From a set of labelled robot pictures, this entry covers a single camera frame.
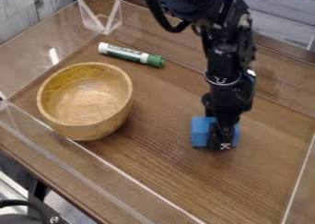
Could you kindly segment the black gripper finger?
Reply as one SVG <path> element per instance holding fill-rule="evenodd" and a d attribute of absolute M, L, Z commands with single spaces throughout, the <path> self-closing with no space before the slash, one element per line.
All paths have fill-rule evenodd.
<path fill-rule="evenodd" d="M 239 145 L 240 141 L 240 125 L 235 124 L 229 134 L 219 131 L 216 122 L 209 123 L 209 134 L 207 139 L 207 147 L 211 151 L 231 150 Z"/>

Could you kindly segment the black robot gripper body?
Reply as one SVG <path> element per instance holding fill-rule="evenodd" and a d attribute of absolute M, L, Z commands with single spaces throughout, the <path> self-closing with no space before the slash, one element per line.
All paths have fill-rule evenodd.
<path fill-rule="evenodd" d="M 219 126 L 233 126 L 240 115 L 249 112 L 256 92 L 256 73 L 247 69 L 232 85 L 211 84 L 211 91 L 201 97 L 205 115 L 216 119 Z"/>

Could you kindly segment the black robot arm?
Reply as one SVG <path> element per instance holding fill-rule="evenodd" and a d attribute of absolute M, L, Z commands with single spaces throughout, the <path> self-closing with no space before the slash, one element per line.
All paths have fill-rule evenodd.
<path fill-rule="evenodd" d="M 256 58 L 252 18 L 244 0 L 160 0 L 168 13 L 192 25 L 207 56 L 204 78 L 211 90 L 201 97 L 207 126 L 205 146 L 228 150 L 235 146 L 240 116 L 252 108 Z"/>

